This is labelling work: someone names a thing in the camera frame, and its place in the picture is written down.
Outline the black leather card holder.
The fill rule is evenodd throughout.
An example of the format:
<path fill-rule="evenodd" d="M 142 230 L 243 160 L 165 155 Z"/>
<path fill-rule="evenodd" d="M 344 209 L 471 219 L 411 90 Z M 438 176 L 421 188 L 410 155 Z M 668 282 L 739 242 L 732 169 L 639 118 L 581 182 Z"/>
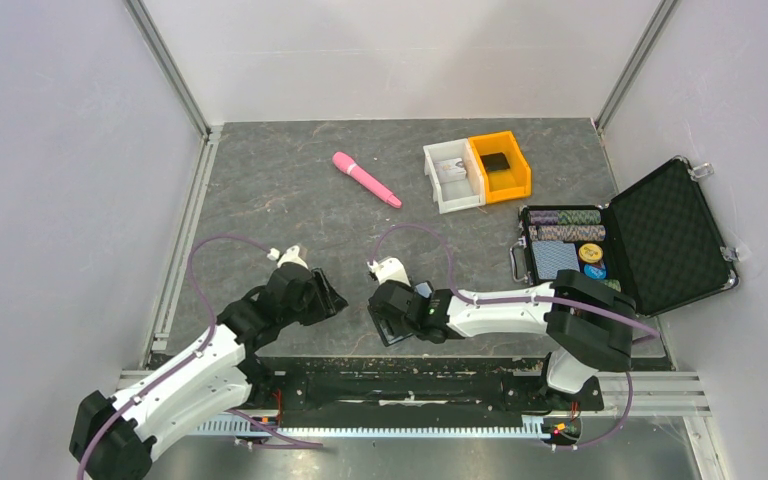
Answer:
<path fill-rule="evenodd" d="M 434 288 L 429 282 L 422 282 L 413 286 L 414 291 L 423 298 L 430 298 L 433 295 Z"/>

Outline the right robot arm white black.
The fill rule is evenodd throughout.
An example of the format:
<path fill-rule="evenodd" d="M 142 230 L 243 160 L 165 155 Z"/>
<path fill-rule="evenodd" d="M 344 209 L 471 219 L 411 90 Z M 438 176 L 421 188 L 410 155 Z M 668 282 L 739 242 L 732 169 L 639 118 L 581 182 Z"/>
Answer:
<path fill-rule="evenodd" d="M 540 400 L 551 408 L 566 406 L 597 373 L 631 367 L 634 300 L 573 270 L 527 289 L 499 292 L 386 279 L 370 297 L 368 312 L 387 346 L 411 337 L 434 344 L 489 334 L 551 338 L 558 347 L 537 382 Z"/>

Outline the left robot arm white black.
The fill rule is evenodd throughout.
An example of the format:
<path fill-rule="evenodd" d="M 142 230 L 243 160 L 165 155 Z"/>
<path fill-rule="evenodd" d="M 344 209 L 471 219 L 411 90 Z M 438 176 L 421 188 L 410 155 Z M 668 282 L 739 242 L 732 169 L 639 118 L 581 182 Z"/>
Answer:
<path fill-rule="evenodd" d="M 334 317 L 347 301 L 319 268 L 290 263 L 266 284 L 227 305 L 191 346 L 151 375 L 79 404 L 69 452 L 79 476 L 142 479 L 175 442 L 214 416 L 245 403 L 266 405 L 274 373 L 257 357 L 282 329 Z"/>

